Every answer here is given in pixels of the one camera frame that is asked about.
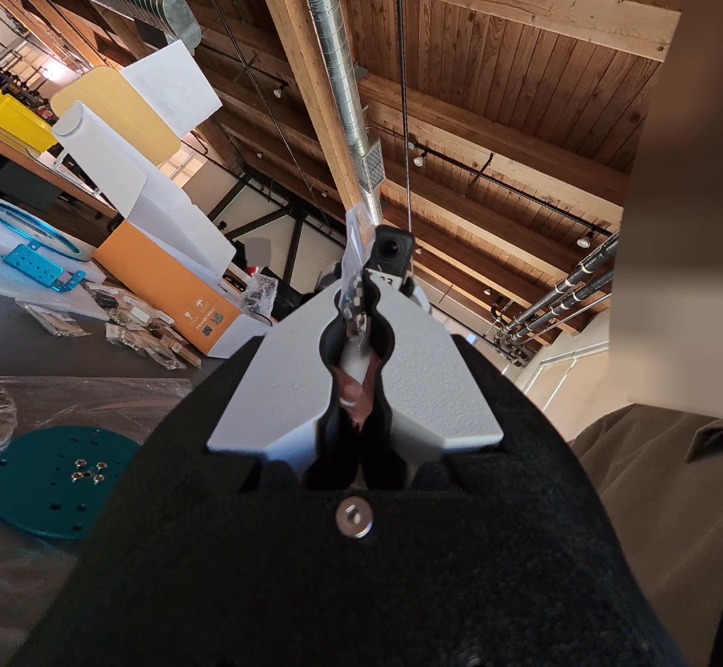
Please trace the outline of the small labelled screw bag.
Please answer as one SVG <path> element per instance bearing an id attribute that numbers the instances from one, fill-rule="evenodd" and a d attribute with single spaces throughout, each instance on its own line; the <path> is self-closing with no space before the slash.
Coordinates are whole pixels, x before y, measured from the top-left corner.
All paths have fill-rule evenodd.
<path id="1" fill-rule="evenodd" d="M 41 305 L 21 302 L 20 307 L 45 332 L 54 337 L 78 338 L 90 335 L 68 313 L 61 310 L 51 310 Z"/>

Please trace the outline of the slim spiral metal duct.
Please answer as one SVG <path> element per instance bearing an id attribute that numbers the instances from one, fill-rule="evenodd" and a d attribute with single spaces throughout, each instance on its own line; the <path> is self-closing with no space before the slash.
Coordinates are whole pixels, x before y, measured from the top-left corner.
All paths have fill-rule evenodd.
<path id="1" fill-rule="evenodd" d="M 370 140 L 366 130 L 342 3 L 341 0 L 307 2 L 361 195 L 373 224 L 379 226 L 383 223 L 378 191 L 385 179 L 383 153 L 380 140 Z"/>

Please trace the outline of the thin hanging rod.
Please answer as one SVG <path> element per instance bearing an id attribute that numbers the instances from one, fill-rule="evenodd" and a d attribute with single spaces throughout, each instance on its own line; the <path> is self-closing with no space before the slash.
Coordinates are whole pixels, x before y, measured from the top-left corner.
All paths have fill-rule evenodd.
<path id="1" fill-rule="evenodd" d="M 409 121 L 408 121 L 408 102 L 406 87 L 406 36 L 405 36 L 405 16 L 403 0 L 395 0 L 396 7 L 396 27 L 398 39 L 398 59 L 400 69 L 400 90 L 401 90 L 401 121 L 404 141 L 404 174 L 405 189 L 408 214 L 409 232 L 413 234 L 413 210 L 411 201 L 411 179 L 410 179 L 410 163 L 409 163 Z"/>

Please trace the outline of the dark grey desk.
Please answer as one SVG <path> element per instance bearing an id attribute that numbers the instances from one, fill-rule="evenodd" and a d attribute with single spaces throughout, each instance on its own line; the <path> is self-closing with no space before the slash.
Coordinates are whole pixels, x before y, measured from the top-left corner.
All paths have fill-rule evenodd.
<path id="1" fill-rule="evenodd" d="M 12 299 L 2 298 L 1 357 L 3 376 L 63 376 L 122 379 L 187 379 L 194 387 L 222 364 L 202 356 L 201 368 L 168 371 L 149 357 L 105 339 L 105 324 L 77 317 L 90 335 L 54 337 Z"/>

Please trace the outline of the blue metal U bracket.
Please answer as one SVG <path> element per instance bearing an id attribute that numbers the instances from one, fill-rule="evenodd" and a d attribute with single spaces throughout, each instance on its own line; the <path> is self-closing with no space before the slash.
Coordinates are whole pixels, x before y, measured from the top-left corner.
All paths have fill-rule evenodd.
<path id="1" fill-rule="evenodd" d="M 36 240 L 31 240 L 27 245 L 19 244 L 7 255 L 2 255 L 2 260 L 32 281 L 55 292 L 72 291 L 86 278 L 84 271 L 71 273 L 41 255 L 40 247 L 40 242 Z"/>

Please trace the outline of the large clear plastic bag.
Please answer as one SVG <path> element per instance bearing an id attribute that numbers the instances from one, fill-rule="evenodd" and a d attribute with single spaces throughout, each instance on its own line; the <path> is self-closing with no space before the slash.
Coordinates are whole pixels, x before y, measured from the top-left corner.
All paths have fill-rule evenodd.
<path id="1" fill-rule="evenodd" d="M 193 388 L 187 379 L 3 376 L 2 457 L 12 437 L 51 426 L 112 430 L 142 444 Z M 2 665 L 55 600 L 83 548 L 83 540 L 48 540 L 2 523 Z"/>

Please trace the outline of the person's beige jacket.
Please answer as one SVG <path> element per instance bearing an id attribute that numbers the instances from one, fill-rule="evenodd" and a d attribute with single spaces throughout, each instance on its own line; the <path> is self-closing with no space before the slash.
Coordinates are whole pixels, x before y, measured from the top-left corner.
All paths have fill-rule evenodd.
<path id="1" fill-rule="evenodd" d="M 722 420 L 630 404 L 570 447 L 689 665 L 722 665 Z"/>

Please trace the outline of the person's right hand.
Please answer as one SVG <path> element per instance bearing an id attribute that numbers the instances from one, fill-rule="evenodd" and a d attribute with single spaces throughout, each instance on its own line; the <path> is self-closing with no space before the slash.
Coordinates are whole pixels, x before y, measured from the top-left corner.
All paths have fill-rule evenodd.
<path id="1" fill-rule="evenodd" d="M 346 410 L 351 423 L 361 430 L 366 419 L 374 408 L 374 393 L 376 373 L 380 366 L 380 359 L 372 352 L 365 380 L 359 383 L 342 371 L 338 365 L 334 371 L 339 380 L 339 398 L 343 409 Z"/>

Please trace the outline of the white hanging panel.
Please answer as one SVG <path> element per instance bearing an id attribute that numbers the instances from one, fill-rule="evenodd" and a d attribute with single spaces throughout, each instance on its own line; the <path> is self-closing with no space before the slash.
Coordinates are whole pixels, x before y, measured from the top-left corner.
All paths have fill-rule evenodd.
<path id="1" fill-rule="evenodd" d="M 125 67 L 121 74 L 180 138 L 222 108 L 212 85 L 180 40 Z"/>

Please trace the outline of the orange and white cardboard box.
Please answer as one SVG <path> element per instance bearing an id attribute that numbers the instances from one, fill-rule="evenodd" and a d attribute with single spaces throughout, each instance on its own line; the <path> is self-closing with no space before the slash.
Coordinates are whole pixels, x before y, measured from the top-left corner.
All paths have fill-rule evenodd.
<path id="1" fill-rule="evenodd" d="M 182 188 L 82 102 L 52 131 L 123 217 L 95 251 L 100 265 L 204 355 L 227 358 L 264 335 L 222 283 L 235 247 Z"/>

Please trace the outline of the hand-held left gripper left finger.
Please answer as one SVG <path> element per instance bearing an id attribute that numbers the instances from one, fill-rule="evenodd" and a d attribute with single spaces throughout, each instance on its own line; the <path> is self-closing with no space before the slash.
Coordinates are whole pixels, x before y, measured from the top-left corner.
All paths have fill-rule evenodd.
<path id="1" fill-rule="evenodd" d="M 266 332 L 207 440 L 210 453 L 282 462 L 311 488 L 357 480 L 359 432 L 334 370 L 346 342 L 339 293 L 326 288 Z"/>

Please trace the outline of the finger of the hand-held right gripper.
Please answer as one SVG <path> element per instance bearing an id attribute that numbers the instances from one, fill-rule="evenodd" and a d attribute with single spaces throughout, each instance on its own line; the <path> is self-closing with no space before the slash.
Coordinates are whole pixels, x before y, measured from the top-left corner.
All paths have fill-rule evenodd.
<path id="1" fill-rule="evenodd" d="M 356 382 L 364 382 L 369 368 L 369 337 L 355 334 L 346 339 L 340 356 L 340 369 Z"/>
<path id="2" fill-rule="evenodd" d="M 414 278 L 406 278 L 403 282 L 403 294 L 410 301 L 418 305 L 425 313 L 432 314 L 432 306 L 427 294 L 424 292 L 420 283 L 418 283 Z"/>

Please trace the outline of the pale wood rounded panel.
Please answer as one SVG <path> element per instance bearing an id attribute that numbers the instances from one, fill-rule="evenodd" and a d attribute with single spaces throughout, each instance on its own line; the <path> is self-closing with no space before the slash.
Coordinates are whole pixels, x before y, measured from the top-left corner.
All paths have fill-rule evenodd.
<path id="1" fill-rule="evenodd" d="M 113 67 L 95 67 L 80 76 L 50 98 L 50 107 L 60 118 L 75 102 L 81 102 L 156 166 L 182 146 L 180 138 Z"/>

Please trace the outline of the yellow plastic bin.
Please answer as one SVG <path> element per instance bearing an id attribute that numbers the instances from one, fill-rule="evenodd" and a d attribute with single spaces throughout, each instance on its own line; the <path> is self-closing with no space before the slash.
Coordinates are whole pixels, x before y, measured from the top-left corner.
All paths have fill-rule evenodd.
<path id="1" fill-rule="evenodd" d="M 1 95 L 1 128 L 38 152 L 58 144 L 48 122 L 9 94 Z"/>

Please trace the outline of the beige roller blind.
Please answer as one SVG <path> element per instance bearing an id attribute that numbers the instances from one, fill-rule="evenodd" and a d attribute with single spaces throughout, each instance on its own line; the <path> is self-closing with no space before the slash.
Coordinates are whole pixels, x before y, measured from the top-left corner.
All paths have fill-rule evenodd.
<path id="1" fill-rule="evenodd" d="M 516 385 L 566 441 L 592 422 L 628 404 L 609 373 L 610 312 L 596 315 L 579 334 L 563 332 L 542 347 Z"/>

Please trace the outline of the teal round metal plate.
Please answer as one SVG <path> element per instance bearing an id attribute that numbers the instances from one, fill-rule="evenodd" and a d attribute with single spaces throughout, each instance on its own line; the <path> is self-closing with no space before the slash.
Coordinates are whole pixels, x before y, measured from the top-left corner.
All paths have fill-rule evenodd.
<path id="1" fill-rule="evenodd" d="M 1 454 L 1 518 L 33 536 L 81 540 L 140 449 L 135 440 L 86 426 L 37 429 Z"/>

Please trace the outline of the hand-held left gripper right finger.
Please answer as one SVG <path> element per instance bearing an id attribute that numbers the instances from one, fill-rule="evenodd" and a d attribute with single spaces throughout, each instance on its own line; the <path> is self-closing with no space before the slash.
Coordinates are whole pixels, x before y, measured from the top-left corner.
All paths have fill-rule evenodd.
<path id="1" fill-rule="evenodd" d="M 426 463 L 499 446 L 503 432 L 445 327 L 387 274 L 367 274 L 372 314 L 390 337 L 376 393 L 391 451 L 413 478 Z"/>

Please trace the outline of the small clear screw bag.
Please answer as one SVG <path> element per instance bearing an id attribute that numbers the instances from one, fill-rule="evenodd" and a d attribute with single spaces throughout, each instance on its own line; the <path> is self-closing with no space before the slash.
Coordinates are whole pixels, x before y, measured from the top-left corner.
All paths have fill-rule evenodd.
<path id="1" fill-rule="evenodd" d="M 366 202 L 346 213 L 347 243 L 341 261 L 339 311 L 347 338 L 360 340 L 366 334 L 366 304 L 363 275 L 375 244 L 376 227 Z"/>

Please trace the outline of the bubble-wrapped black part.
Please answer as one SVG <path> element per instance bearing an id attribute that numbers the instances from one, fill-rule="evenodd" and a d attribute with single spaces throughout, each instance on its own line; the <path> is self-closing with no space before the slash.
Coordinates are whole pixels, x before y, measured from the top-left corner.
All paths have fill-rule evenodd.
<path id="1" fill-rule="evenodd" d="M 278 291 L 278 279 L 261 272 L 248 282 L 240 298 L 240 311 L 250 317 L 271 320 Z"/>

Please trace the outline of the white foam sheet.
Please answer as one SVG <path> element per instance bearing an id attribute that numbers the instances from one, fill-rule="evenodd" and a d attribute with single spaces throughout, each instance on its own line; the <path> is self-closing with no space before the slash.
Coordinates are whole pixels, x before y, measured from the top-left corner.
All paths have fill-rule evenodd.
<path id="1" fill-rule="evenodd" d="M 85 279 L 88 282 L 103 283 L 106 275 L 93 260 L 97 248 L 71 235 L 65 234 L 65 237 L 81 250 L 82 260 L 71 258 L 65 253 L 58 253 L 45 245 L 39 247 L 39 254 L 71 274 L 76 273 L 76 271 L 85 272 Z M 106 312 L 82 285 L 78 285 L 69 292 L 55 292 L 3 261 L 1 262 L 1 295 L 18 301 L 66 310 L 70 313 L 89 316 L 101 321 L 108 320 Z"/>

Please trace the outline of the ceiling pipes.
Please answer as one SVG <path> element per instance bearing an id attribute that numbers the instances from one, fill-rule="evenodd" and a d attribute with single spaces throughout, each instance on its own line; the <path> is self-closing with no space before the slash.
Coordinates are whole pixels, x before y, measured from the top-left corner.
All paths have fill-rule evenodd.
<path id="1" fill-rule="evenodd" d="M 525 347 L 610 298 L 614 269 L 607 265 L 618 250 L 619 231 L 585 256 L 542 298 L 501 327 L 493 338 L 496 351 L 515 365 L 529 361 Z"/>

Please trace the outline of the pile of small screw bags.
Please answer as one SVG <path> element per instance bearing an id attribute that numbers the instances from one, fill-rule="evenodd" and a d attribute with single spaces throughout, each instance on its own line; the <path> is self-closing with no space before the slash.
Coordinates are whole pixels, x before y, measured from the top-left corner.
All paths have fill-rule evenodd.
<path id="1" fill-rule="evenodd" d="M 108 316 L 105 339 L 111 344 L 149 357 L 168 371 L 201 368 L 201 358 L 162 310 L 118 287 L 99 286 L 93 297 Z"/>

